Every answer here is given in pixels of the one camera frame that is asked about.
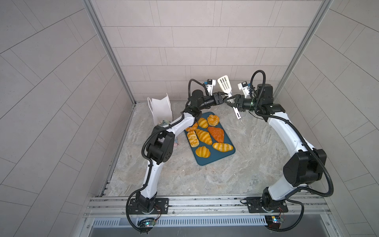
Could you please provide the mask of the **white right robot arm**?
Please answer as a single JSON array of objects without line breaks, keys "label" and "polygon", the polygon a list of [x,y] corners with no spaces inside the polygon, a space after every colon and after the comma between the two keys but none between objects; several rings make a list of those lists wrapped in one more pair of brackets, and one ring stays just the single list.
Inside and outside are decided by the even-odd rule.
[{"label": "white right robot arm", "polygon": [[228,95],[225,102],[238,111],[253,111],[261,116],[279,135],[285,144],[290,160],[283,167],[283,176],[263,191],[262,207],[272,210],[281,201],[298,191],[329,197],[334,193],[331,177],[325,167],[326,153],[316,149],[290,122],[280,104],[273,103],[272,86],[259,84],[257,90],[248,91],[248,84],[242,83],[243,95],[232,95],[231,86],[223,89]]}]

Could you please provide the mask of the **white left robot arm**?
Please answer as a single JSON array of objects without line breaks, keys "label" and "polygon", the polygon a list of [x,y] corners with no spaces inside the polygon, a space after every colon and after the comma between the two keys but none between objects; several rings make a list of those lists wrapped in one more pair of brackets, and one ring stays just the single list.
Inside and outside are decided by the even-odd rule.
[{"label": "white left robot arm", "polygon": [[178,119],[167,126],[154,127],[142,148],[142,156],[148,161],[148,166],[144,183],[136,191],[137,203],[144,212],[151,212],[154,209],[158,180],[164,163],[172,156],[176,136],[200,119],[202,109],[223,104],[226,97],[227,94],[224,92],[203,95],[201,90],[195,90]]}]

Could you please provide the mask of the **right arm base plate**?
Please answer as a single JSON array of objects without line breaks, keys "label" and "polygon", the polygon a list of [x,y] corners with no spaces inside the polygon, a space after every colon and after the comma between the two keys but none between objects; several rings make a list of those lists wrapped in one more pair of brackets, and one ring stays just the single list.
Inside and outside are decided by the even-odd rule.
[{"label": "right arm base plate", "polygon": [[272,200],[270,197],[247,197],[243,204],[247,205],[249,213],[279,213],[288,212],[285,200]]}]

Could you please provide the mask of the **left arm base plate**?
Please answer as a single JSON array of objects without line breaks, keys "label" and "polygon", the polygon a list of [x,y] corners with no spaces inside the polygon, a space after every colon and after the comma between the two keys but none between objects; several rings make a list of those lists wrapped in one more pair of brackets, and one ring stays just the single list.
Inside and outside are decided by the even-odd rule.
[{"label": "left arm base plate", "polygon": [[168,198],[155,198],[154,200],[140,200],[132,198],[127,206],[127,211],[131,215],[167,214],[168,206]]}]

